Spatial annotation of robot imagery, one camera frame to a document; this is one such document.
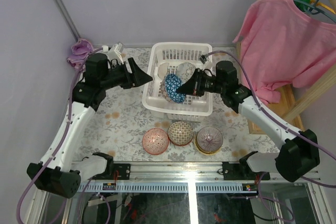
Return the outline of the blue triangle pattern bowl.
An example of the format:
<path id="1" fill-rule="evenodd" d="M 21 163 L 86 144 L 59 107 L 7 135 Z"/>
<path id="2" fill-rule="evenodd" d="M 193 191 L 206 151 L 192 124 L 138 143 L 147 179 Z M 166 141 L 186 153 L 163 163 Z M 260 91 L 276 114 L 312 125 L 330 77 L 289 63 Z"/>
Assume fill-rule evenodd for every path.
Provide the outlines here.
<path id="1" fill-rule="evenodd" d="M 182 85 L 177 81 L 177 76 L 173 73 L 167 74 L 164 81 L 168 97 L 175 103 L 183 103 L 186 95 L 176 92 L 176 89 Z"/>

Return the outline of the white plastic dish rack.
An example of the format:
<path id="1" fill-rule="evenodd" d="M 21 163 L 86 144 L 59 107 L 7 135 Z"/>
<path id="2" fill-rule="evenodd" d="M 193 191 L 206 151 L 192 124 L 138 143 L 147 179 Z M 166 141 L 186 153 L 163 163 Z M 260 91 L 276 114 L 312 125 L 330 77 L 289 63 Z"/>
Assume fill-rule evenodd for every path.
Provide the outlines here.
<path id="1" fill-rule="evenodd" d="M 212 70 L 212 58 L 206 63 L 201 55 L 212 51 L 209 44 L 161 42 L 151 49 L 147 74 L 153 80 L 144 86 L 142 104 L 153 116 L 171 120 L 200 122 L 213 112 L 213 95 L 201 97 L 177 93 L 197 68 Z"/>

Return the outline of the brown checker pattern bowl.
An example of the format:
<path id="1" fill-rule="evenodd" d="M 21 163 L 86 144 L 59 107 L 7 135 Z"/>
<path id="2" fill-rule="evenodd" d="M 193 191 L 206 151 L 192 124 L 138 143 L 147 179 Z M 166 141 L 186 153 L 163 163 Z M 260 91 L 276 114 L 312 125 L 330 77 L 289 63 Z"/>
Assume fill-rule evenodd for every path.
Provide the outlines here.
<path id="1" fill-rule="evenodd" d="M 174 145 L 185 146 L 193 140 L 194 130 L 189 123 L 177 121 L 170 125 L 167 135 Z"/>

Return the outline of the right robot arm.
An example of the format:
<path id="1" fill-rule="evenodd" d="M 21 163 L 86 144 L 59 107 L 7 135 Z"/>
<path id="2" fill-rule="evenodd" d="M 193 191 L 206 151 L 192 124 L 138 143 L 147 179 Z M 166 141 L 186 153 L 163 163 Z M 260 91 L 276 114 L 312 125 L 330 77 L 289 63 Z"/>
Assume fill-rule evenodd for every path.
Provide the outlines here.
<path id="1" fill-rule="evenodd" d="M 230 61 L 216 64 L 216 74 L 209 76 L 197 68 L 177 93 L 201 97 L 217 93 L 223 103 L 258 125 L 279 149 L 278 153 L 253 152 L 240 159 L 240 175 L 251 179 L 260 172 L 278 172 L 295 182 L 320 164 L 317 136 L 287 123 L 255 98 L 251 90 L 239 83 L 236 68 Z"/>

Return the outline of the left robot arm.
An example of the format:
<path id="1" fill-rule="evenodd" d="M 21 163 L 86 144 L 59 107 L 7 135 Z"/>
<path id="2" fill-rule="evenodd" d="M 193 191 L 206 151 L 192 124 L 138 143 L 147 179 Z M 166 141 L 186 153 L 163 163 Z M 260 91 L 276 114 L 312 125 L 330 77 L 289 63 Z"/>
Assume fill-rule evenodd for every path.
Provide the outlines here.
<path id="1" fill-rule="evenodd" d="M 83 180 L 111 178 L 115 173 L 113 157 L 95 152 L 90 158 L 73 164 L 78 141 L 90 119 L 106 97 L 106 91 L 120 86 L 137 88 L 153 80 L 133 58 L 112 65 L 103 53 L 91 54 L 84 62 L 84 79 L 71 85 L 68 112 L 49 150 L 40 162 L 28 165 L 27 174 L 43 191 L 72 198 Z"/>

